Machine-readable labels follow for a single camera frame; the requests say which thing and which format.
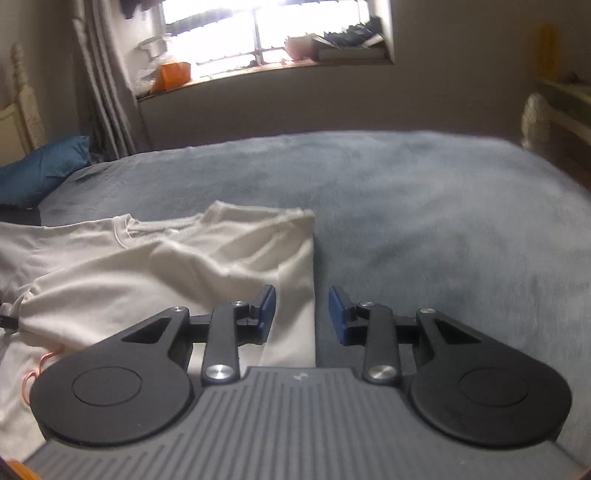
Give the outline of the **cream bear hoodie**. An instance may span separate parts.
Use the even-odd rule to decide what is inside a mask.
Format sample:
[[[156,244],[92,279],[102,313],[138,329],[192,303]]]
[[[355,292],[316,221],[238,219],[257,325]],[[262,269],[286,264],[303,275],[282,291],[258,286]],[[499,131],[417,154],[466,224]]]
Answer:
[[[314,227],[308,210],[222,202],[164,221],[3,224],[1,311],[19,329],[1,337],[2,456],[23,460],[42,445],[22,390],[45,354],[84,349],[172,306],[207,313],[273,285],[270,335],[241,347],[240,363],[314,366]]]

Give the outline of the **blue pillow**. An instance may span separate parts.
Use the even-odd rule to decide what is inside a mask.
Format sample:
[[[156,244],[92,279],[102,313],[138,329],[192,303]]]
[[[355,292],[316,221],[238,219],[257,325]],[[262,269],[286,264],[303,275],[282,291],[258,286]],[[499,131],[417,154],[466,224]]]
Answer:
[[[71,174],[90,164],[87,136],[71,136],[46,144],[22,160],[1,167],[1,204],[35,207]]]

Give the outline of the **grey fleece bed blanket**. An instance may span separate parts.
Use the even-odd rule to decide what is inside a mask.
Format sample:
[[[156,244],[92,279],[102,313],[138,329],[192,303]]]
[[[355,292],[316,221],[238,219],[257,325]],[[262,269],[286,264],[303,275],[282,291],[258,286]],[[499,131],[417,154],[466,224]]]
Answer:
[[[69,177],[45,225],[186,217],[214,201],[315,213],[317,361],[355,366],[328,291],[400,315],[432,307],[551,365],[573,405],[561,445],[590,460],[590,194],[512,143],[332,132],[138,154]]]

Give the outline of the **cream carved headboard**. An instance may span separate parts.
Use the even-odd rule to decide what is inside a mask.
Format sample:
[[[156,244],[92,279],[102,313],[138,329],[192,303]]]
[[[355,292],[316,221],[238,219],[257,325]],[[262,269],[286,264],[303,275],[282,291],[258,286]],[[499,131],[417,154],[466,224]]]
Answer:
[[[47,144],[36,93],[29,81],[24,50],[20,42],[11,49],[15,99],[1,111],[2,166],[22,160]]]

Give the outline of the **grey curtain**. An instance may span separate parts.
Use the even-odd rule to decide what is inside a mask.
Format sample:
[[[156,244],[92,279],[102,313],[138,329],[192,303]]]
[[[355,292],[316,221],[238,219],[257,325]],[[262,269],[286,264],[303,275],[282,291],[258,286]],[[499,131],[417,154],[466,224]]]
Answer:
[[[71,24],[80,130],[91,152],[111,161],[148,150],[149,142],[113,25],[109,1],[73,1]]]

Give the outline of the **orange bag on sill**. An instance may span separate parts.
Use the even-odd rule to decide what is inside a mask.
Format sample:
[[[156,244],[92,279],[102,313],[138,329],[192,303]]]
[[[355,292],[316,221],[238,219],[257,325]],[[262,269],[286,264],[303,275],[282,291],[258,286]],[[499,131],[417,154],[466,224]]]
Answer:
[[[174,90],[191,81],[191,65],[187,62],[161,64],[156,72],[151,94]]]

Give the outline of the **white ribbed lamp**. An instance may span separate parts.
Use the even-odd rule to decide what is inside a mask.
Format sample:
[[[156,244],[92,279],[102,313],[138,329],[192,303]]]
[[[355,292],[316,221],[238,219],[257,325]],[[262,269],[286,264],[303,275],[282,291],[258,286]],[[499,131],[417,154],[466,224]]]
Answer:
[[[522,146],[530,151],[546,153],[550,148],[553,109],[540,93],[532,93],[524,106],[521,131]]]

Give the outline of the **white wooden desk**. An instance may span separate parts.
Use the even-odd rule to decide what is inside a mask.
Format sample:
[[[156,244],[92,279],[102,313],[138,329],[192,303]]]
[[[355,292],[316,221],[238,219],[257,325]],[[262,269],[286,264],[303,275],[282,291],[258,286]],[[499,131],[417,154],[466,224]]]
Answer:
[[[549,104],[547,158],[590,189],[590,87],[537,78],[536,91]]]

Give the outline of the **pink flower pot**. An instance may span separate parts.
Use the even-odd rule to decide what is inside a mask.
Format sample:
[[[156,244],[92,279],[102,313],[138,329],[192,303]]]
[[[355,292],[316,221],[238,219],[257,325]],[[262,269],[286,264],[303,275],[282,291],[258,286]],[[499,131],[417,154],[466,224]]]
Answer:
[[[311,35],[287,37],[284,49],[293,61],[312,60],[315,58],[314,37]]]

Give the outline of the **yellow box on desk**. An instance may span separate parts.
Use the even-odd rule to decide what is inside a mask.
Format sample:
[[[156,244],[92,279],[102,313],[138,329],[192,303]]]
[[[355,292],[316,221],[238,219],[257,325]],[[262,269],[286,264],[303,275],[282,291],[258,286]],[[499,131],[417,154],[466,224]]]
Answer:
[[[562,37],[560,29],[553,24],[543,24],[539,29],[537,47],[537,74],[550,81],[560,75]]]

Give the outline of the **dark hanging garment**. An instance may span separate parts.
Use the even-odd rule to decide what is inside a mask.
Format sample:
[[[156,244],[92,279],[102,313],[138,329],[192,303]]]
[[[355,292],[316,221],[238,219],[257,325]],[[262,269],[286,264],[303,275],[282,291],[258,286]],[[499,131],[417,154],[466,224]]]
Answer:
[[[162,3],[162,0],[120,0],[121,13],[126,20],[130,20],[137,10],[147,11]]]

